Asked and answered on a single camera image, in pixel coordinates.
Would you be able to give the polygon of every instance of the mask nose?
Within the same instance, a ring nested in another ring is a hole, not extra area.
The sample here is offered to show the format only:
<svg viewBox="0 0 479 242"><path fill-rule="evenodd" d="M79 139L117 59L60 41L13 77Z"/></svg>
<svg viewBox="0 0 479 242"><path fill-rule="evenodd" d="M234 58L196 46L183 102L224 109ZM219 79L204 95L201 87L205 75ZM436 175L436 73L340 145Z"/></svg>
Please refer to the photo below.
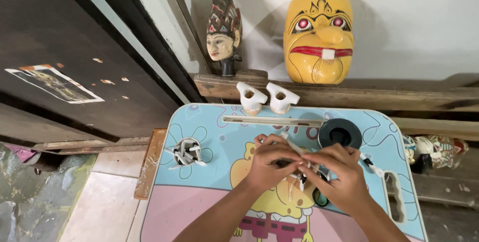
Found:
<svg viewBox="0 0 479 242"><path fill-rule="evenodd" d="M344 32L338 26L327 26L317 29L316 35L323 40L323 42L330 45L339 44L344 39Z"/></svg>

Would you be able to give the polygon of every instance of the mask eye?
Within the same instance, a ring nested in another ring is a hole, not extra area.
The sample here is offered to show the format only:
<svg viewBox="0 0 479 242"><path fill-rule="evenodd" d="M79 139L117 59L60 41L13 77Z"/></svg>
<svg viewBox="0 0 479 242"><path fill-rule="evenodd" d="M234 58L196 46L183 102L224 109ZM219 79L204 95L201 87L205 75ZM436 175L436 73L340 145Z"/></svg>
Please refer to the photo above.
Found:
<svg viewBox="0 0 479 242"><path fill-rule="evenodd" d="M311 25L311 22L307 19L300 19L295 25L295 33L309 31L311 29L313 29L313 25Z"/></svg>
<svg viewBox="0 0 479 242"><path fill-rule="evenodd" d="M346 21L343 18L334 18L331 21L331 26L338 26L339 28L344 28Z"/></svg>

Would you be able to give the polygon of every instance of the tile floor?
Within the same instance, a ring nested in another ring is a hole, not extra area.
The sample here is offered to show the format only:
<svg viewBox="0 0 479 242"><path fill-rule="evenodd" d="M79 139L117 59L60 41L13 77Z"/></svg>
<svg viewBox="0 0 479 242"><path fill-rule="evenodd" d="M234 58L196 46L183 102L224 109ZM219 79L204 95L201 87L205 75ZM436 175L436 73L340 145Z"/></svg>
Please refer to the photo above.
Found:
<svg viewBox="0 0 479 242"><path fill-rule="evenodd" d="M60 242L139 242L147 201L133 198L146 152L100 153Z"/></svg>

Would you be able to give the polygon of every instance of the mask beard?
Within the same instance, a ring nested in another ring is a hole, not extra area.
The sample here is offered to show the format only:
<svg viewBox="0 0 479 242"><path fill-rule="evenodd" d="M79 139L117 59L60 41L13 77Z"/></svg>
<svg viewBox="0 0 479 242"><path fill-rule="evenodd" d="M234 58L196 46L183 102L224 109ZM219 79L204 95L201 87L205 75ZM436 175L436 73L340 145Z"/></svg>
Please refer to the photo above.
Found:
<svg viewBox="0 0 479 242"><path fill-rule="evenodd" d="M343 62L339 58L323 60L319 58L313 66L311 77L314 83L335 84L343 73Z"/></svg>

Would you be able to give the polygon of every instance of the torn poster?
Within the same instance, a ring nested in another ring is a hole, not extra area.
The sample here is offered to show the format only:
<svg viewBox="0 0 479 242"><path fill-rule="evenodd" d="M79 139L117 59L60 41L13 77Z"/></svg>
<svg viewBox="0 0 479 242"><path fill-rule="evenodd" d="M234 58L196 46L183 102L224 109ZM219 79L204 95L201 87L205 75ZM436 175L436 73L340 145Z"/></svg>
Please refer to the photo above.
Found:
<svg viewBox="0 0 479 242"><path fill-rule="evenodd" d="M5 69L21 80L70 104L102 102L102 98L48 64Z"/></svg>

